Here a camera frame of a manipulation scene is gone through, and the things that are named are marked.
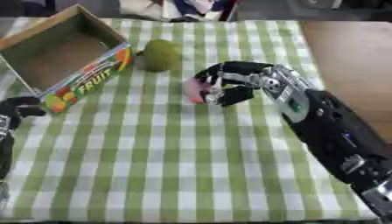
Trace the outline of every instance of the printed fruit label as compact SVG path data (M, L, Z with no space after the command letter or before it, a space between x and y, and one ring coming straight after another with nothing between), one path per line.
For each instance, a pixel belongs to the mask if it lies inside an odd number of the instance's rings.
M131 62L130 44L123 43L39 97L53 113L65 112L85 95L123 71Z

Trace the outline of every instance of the small pink object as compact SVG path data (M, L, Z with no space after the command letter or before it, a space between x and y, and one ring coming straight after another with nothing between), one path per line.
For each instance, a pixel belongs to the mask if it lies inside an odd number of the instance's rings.
M184 92L189 100L194 103L203 103L203 98L200 96L201 90L208 90L211 88L209 83L199 83L195 78L190 78L184 81Z

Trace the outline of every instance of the floor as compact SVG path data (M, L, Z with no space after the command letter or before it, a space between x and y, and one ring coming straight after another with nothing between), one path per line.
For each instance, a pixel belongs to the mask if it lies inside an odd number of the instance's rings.
M43 3L44 0L1 0L2 3L17 4L17 2ZM100 17L119 18L119 0L56 0L57 11L73 4L83 4ZM372 10L319 10L311 8L309 0L242 0L237 11L237 19L294 19L294 20L369 20L374 19ZM330 3L330 0L318 0ZM18 7L7 10L7 15L20 14Z

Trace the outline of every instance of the green fruit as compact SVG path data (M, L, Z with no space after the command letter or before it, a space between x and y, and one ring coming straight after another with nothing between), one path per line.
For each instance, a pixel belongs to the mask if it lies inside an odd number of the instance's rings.
M143 52L145 69L150 72L162 72L172 69L180 59L174 43L164 39L151 40Z

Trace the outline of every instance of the table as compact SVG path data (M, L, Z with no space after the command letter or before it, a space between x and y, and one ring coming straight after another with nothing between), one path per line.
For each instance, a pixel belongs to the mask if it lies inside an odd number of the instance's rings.
M391 23L303 22L327 88L392 144Z
M171 39L182 63L138 67L63 116L16 133L6 218L60 221L294 221L374 215L333 179L271 101L191 104L181 81L224 60L284 63L322 87L297 22L160 24L105 19L136 49ZM11 32L35 21L19 19ZM0 64L0 98L24 88Z

